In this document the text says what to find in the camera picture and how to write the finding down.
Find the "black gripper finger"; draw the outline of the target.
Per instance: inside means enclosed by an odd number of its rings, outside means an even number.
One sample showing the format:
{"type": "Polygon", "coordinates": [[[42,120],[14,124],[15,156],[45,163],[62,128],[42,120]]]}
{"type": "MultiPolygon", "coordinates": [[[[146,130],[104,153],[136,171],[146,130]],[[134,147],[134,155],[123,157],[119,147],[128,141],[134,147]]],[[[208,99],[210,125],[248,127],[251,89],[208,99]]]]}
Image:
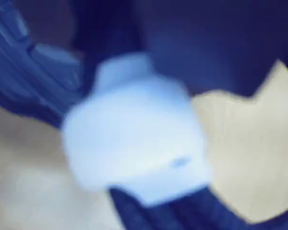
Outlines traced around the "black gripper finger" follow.
{"type": "Polygon", "coordinates": [[[104,61],[146,59],[132,0],[73,0],[72,11],[72,45],[84,56],[82,81],[94,81],[104,61]]]}
{"type": "Polygon", "coordinates": [[[156,70],[192,94],[250,97],[288,68],[288,0],[141,0],[139,20],[156,70]]]}

